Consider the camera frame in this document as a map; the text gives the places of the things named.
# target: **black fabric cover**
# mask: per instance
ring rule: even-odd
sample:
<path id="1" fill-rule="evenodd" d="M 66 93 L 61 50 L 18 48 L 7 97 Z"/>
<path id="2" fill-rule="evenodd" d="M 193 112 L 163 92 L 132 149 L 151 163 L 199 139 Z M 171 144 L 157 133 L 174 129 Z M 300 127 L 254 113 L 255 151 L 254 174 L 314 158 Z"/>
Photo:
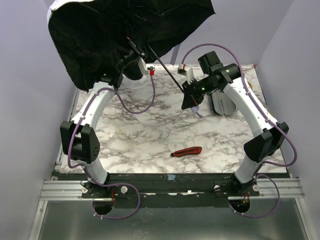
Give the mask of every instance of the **black fabric cover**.
<path id="1" fill-rule="evenodd" d="M 48 27 L 73 83 L 88 91 L 104 73 L 115 70 L 109 54 L 130 48 L 126 36 L 148 54 L 145 62 L 153 63 L 156 58 L 146 43 L 161 57 L 214 13 L 211 0 L 69 2 L 53 12 Z M 130 71 L 128 67 L 123 73 L 134 79 Z"/>

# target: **white wall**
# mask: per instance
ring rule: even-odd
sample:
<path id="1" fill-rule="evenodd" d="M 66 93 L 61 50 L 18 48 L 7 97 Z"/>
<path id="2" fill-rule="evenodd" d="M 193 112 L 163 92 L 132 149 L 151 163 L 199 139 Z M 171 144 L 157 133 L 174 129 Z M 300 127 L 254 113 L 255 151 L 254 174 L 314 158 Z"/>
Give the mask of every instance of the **white wall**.
<path id="1" fill-rule="evenodd" d="M 212 0 L 215 15 L 208 18 L 180 46 L 176 63 L 202 43 L 231 49 L 242 64 L 257 64 L 276 33 L 293 0 Z M 224 64 L 233 58 L 224 50 L 202 47 L 190 53 L 187 64 L 197 64 L 203 54 L 215 51 Z"/>
<path id="2" fill-rule="evenodd" d="M 0 239 L 29 237 L 75 88 L 42 0 L 0 1 Z"/>
<path id="3" fill-rule="evenodd" d="M 257 66 L 268 108 L 290 127 L 299 176 L 320 237 L 320 1 L 294 0 Z M 286 162 L 291 148 L 283 149 Z"/>

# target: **bolt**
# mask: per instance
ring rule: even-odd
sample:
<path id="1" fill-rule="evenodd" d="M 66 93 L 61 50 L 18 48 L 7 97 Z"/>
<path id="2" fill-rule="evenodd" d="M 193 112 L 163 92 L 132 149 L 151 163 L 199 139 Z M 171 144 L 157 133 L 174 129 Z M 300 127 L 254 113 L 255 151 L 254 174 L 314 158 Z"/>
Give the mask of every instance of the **bolt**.
<path id="1" fill-rule="evenodd" d="M 258 192 L 259 191 L 259 186 L 257 184 L 252 186 L 253 191 Z"/>
<path id="2" fill-rule="evenodd" d="M 86 194 L 86 193 L 88 192 L 88 189 L 86 189 L 85 187 L 83 187 L 83 188 L 81 189 L 81 192 L 82 192 L 83 194 Z"/>
<path id="3" fill-rule="evenodd" d="M 122 186 L 121 193 L 125 194 L 126 192 L 128 192 L 128 188 L 126 186 Z"/>
<path id="4" fill-rule="evenodd" d="M 219 185 L 215 185 L 215 186 L 213 187 L 213 190 L 214 190 L 215 192 L 219 192 L 219 191 L 221 190 L 221 188 L 220 188 Z"/>

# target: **white marble tabletop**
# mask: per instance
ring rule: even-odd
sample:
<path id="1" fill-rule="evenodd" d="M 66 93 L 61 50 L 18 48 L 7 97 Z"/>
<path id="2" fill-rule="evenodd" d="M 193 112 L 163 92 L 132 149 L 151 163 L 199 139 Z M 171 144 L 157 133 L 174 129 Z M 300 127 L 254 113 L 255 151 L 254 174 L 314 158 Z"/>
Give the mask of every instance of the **white marble tabletop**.
<path id="1" fill-rule="evenodd" d="M 180 84 L 185 81 L 177 74 L 177 66 L 168 68 Z M 254 66 L 242 68 L 264 104 Z M 204 76 L 199 66 L 194 66 L 193 71 L 196 79 Z M 189 109 L 181 110 L 183 94 L 160 65 L 156 65 L 154 82 L 155 101 L 146 113 L 127 113 L 117 97 L 104 109 L 96 127 L 103 167 L 109 173 L 233 173 L 244 157 L 244 144 L 253 138 L 242 114 L 238 111 L 232 116 L 217 115 L 206 96 L 199 111 L 204 118 L 200 119 Z M 137 81 L 124 78 L 118 92 L 129 109 L 141 111 L 152 98 L 150 77 Z M 89 93 L 80 93 L 76 112 L 88 97 Z M 194 146 L 202 147 L 199 155 L 170 157 L 172 152 Z M 280 150 L 270 160 L 284 163 Z M 83 170 L 70 169 L 67 156 L 63 155 L 60 172 Z M 260 172 L 285 173 L 286 169 L 267 164 Z"/>

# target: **floor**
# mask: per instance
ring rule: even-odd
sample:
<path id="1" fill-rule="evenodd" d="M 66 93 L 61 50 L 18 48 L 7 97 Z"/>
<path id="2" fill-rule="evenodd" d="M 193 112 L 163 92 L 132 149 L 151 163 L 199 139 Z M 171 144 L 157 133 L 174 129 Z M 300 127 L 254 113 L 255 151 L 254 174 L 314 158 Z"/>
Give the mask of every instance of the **floor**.
<path id="1" fill-rule="evenodd" d="M 260 215 L 275 199 L 251 200 L 248 213 Z M 132 209 L 114 209 L 123 216 Z M 276 213 L 263 218 L 241 217 L 230 208 L 140 208 L 123 220 L 93 217 L 92 203 L 49 202 L 41 240 L 307 240 L 296 201 L 281 199 Z"/>
<path id="2" fill-rule="evenodd" d="M 177 66 L 168 66 L 181 84 L 184 77 L 177 74 Z M 265 104 L 253 65 L 242 66 L 253 91 Z M 199 66 L 194 66 L 195 78 L 203 78 Z M 220 116 L 213 112 L 209 98 L 200 105 L 200 119 L 189 109 L 181 110 L 183 94 L 163 67 L 155 70 L 156 98 L 146 113 L 127 113 L 119 99 L 114 97 L 105 108 L 96 127 L 100 141 L 99 159 L 110 173 L 232 173 L 244 157 L 243 145 L 252 139 L 252 133 L 240 112 Z M 148 76 L 138 81 L 125 78 L 119 89 L 127 107 L 145 109 L 152 98 L 152 85 Z M 76 105 L 78 112 L 89 93 L 81 92 Z M 200 146 L 199 155 L 170 157 L 174 151 Z M 278 150 L 271 161 L 283 163 Z M 70 169 L 67 156 L 62 156 L 61 173 L 83 173 L 82 168 Z M 285 173 L 286 169 L 265 165 L 260 172 Z"/>

